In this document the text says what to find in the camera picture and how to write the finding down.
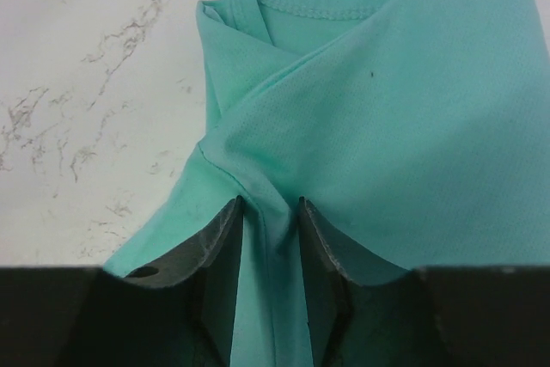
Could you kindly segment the teal t shirt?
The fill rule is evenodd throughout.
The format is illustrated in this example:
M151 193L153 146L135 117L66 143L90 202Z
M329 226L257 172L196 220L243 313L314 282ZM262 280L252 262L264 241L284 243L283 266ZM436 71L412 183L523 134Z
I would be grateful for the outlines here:
M213 0L206 132L108 261L151 262L235 197L235 366L310 366L300 198L404 269L549 261L549 56L535 0Z

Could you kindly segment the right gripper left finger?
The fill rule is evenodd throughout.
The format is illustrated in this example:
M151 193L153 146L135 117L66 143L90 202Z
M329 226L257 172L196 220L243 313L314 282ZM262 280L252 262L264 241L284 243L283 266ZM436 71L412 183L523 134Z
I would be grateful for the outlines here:
M98 266L1 271L4 366L227 366L243 200L119 277Z

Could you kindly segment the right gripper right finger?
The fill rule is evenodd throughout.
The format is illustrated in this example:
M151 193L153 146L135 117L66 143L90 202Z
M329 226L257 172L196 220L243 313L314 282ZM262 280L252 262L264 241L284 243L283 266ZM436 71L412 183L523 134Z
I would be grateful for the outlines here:
M546 366L546 266L426 266L373 254L307 199L297 210L317 366Z

